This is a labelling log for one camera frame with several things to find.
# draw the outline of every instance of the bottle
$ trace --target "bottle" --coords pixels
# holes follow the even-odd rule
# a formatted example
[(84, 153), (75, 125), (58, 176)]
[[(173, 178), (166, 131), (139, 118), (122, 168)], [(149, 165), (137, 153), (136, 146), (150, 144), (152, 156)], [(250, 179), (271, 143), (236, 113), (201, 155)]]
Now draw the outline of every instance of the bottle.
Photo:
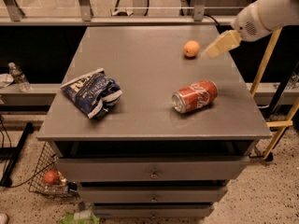
[(22, 72), (21, 68), (15, 63), (9, 63), (9, 73), (13, 77), (14, 81), (18, 84), (21, 92), (28, 92), (31, 89), (31, 86)]

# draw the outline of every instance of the drawer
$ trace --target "drawer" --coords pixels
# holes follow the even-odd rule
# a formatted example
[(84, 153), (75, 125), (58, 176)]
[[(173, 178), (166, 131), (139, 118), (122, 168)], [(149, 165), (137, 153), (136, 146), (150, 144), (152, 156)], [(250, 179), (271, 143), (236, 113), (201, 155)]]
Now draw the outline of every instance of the drawer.
[(57, 168), (72, 182), (235, 179), (249, 157), (59, 159)]
[(80, 188), (86, 203), (214, 203), (226, 187), (92, 187)]
[(243, 156), (252, 140), (114, 140), (114, 141), (55, 141), (60, 157), (124, 158), (124, 157), (180, 157)]
[(208, 217), (214, 208), (212, 205), (96, 205), (93, 212), (103, 218), (127, 217)]

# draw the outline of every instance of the gray cabinet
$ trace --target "gray cabinet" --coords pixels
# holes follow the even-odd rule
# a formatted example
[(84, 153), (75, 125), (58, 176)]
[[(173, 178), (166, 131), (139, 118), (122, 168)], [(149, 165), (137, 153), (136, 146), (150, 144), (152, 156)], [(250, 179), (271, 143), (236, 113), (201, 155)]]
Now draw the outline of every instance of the gray cabinet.
[[(208, 216), (271, 135), (231, 58), (184, 57), (185, 41), (204, 47), (216, 35), (201, 25), (87, 29), (64, 82), (103, 67), (123, 95), (90, 120), (58, 91), (37, 138), (99, 217)], [(201, 79), (217, 85), (214, 103), (176, 112), (172, 92)]]

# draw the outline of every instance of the orange ball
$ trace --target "orange ball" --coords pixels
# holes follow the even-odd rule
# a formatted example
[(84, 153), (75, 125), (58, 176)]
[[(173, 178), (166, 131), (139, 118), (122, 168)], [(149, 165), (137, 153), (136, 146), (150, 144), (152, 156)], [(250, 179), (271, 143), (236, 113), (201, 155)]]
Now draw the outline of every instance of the orange ball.
[(196, 41), (188, 41), (184, 46), (184, 54), (187, 57), (194, 57), (199, 52), (200, 46)]
[(48, 170), (43, 176), (43, 180), (47, 184), (54, 184), (58, 179), (58, 173), (53, 170)]

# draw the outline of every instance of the red soda can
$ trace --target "red soda can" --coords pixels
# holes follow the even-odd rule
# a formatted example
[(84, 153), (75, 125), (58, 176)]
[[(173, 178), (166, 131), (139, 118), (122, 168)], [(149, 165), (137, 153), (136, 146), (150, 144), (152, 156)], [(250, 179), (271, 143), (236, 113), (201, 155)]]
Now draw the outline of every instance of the red soda can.
[(187, 113), (211, 104), (217, 95), (218, 90), (215, 83), (202, 80), (174, 92), (172, 102), (177, 112)]

